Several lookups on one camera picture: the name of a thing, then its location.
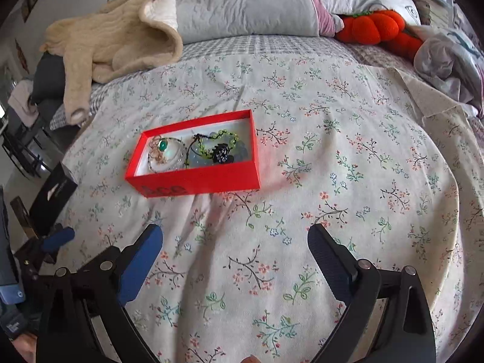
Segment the floral tablecloth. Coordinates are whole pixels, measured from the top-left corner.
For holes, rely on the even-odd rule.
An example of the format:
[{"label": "floral tablecloth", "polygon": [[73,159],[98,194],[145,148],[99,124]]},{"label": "floral tablecloth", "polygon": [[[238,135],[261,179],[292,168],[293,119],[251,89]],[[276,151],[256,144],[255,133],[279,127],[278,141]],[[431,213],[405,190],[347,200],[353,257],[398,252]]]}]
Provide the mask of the floral tablecloth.
[{"label": "floral tablecloth", "polygon": [[[202,57],[145,72],[110,89],[67,153],[79,187],[60,222],[76,238],[58,266],[132,244],[149,223],[164,231],[127,305],[160,361],[310,361],[344,311],[307,248],[313,223],[356,258],[417,269],[439,361],[472,324],[484,175],[464,113],[412,76],[333,54]],[[123,180],[144,130],[248,108],[261,190],[146,199]]]}]

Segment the human hand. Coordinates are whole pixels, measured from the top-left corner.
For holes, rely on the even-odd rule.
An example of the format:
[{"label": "human hand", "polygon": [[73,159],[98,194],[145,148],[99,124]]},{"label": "human hand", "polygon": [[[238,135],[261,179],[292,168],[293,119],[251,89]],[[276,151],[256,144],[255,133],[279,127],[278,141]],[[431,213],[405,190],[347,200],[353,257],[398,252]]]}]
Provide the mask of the human hand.
[{"label": "human hand", "polygon": [[37,349],[37,337],[30,333],[23,333],[12,341],[17,352],[27,363],[35,363],[35,350]]},{"label": "human hand", "polygon": [[250,355],[248,358],[242,360],[241,363],[260,363],[260,360],[257,359],[254,355]]}]

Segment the bead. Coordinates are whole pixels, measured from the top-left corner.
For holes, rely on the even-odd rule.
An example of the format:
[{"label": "bead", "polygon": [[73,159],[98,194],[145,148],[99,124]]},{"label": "bead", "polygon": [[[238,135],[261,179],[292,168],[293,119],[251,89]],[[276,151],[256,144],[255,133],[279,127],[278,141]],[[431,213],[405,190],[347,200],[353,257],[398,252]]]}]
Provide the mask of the bead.
[{"label": "bead", "polygon": [[168,141],[166,139],[162,139],[158,144],[158,149],[160,151],[165,151],[167,147],[168,147]]}]

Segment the gray pillow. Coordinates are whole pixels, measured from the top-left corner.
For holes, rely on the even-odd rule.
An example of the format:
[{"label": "gray pillow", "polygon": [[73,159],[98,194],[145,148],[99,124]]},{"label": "gray pillow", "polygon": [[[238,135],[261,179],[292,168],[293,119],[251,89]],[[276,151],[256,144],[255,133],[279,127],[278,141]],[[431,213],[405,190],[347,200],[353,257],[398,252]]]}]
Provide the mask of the gray pillow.
[{"label": "gray pillow", "polygon": [[33,78],[32,100],[41,103],[46,98],[63,99],[65,88],[64,60],[45,52]]}]

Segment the bracelet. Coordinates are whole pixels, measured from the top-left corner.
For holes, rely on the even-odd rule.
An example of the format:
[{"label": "bracelet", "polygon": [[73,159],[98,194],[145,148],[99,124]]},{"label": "bracelet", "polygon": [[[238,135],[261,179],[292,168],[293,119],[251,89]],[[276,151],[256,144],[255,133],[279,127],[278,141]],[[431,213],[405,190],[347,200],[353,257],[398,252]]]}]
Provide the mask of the bracelet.
[{"label": "bracelet", "polygon": [[183,165],[183,159],[188,154],[185,143],[177,138],[155,136],[149,142],[148,147],[148,168],[153,173],[180,169]]},{"label": "bracelet", "polygon": [[[228,144],[227,143],[218,143],[213,147],[212,149],[206,149],[205,145],[202,143],[202,139],[209,139],[209,140],[216,140],[220,139],[224,135],[229,135],[232,136],[232,139],[229,140]],[[213,135],[203,135],[201,133],[197,133],[196,135],[193,136],[193,142],[188,146],[189,150],[192,150],[193,153],[196,155],[206,159],[206,160],[212,160],[214,163],[232,163],[234,162],[234,157],[233,155],[229,154],[232,149],[234,149],[237,141],[239,140],[239,136],[236,133],[228,132],[226,129],[221,129],[217,134]],[[195,151],[192,146],[198,143],[199,147],[199,152]],[[188,167],[188,153],[185,158],[185,167]]]}]

